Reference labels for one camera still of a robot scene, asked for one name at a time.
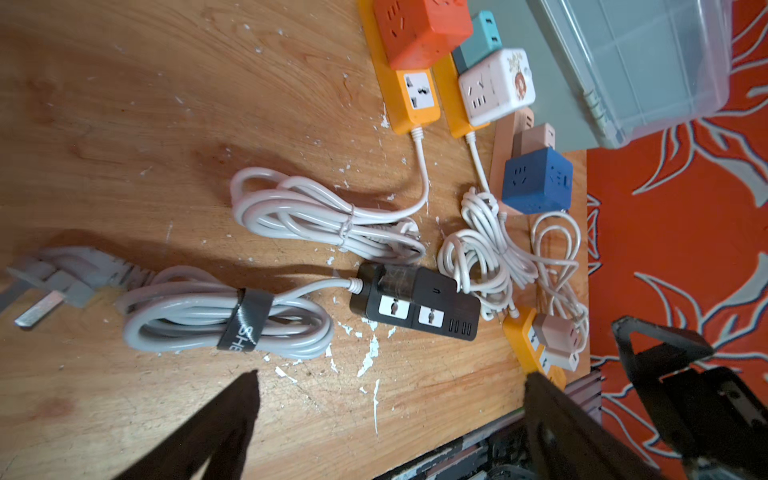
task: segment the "black velcro strap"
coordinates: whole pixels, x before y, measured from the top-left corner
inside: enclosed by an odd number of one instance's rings
[[[216,346],[219,350],[252,352],[259,342],[267,317],[270,316],[275,296],[263,290],[241,288],[237,291],[237,305],[227,321],[227,329]]]

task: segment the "blue cube socket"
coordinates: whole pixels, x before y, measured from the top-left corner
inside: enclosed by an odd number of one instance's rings
[[[481,10],[472,19],[472,36],[453,51],[453,62],[458,74],[478,64],[483,58],[502,47],[496,19],[488,10]]]
[[[522,214],[571,208],[574,166],[551,148],[512,158],[504,168],[502,202]]]

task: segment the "orange cube socket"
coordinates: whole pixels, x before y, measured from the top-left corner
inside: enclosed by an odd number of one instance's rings
[[[472,36],[467,0],[376,0],[373,12],[393,70],[430,68]]]

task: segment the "coiled cable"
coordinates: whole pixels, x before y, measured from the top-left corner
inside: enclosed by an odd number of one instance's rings
[[[333,320],[303,296],[332,287],[359,293],[362,280],[319,280],[275,295],[256,348],[292,359],[321,355],[333,338]],[[167,268],[115,302],[126,316],[124,341],[149,352],[216,346],[236,305],[235,288],[193,266]]]
[[[413,129],[422,196],[412,207],[396,210],[357,208],[328,188],[306,177],[289,177],[262,167],[244,168],[230,182],[235,221],[269,238],[328,243],[378,263],[415,263],[426,253],[419,227],[409,218],[429,197],[429,178],[420,127]],[[251,178],[275,183],[268,189],[244,192]]]
[[[547,295],[547,314],[568,318],[579,334],[577,352],[587,345],[589,311],[578,301],[568,280],[578,270],[576,255],[581,246],[581,230],[576,221],[565,212],[540,215],[531,227],[533,254],[518,247],[506,229],[507,214],[500,212],[498,201],[490,193],[485,172],[477,151],[475,132],[466,135],[472,162],[482,184],[482,192],[474,187],[462,198],[462,218],[470,228],[452,233],[445,238],[438,253],[438,270],[456,280],[459,291],[471,293],[480,299],[481,315],[485,320],[508,312],[519,316],[512,299],[514,287],[525,288],[536,282]],[[571,225],[574,234],[561,225],[549,225],[539,231],[541,222],[560,217]],[[541,242],[550,233],[561,233],[566,239],[564,259],[541,256]],[[479,278],[470,273],[477,266]]]

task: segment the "plug prong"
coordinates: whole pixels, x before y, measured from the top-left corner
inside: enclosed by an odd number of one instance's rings
[[[53,290],[35,305],[29,307],[29,310],[19,315],[15,323],[22,329],[32,328],[63,301],[64,295]]]

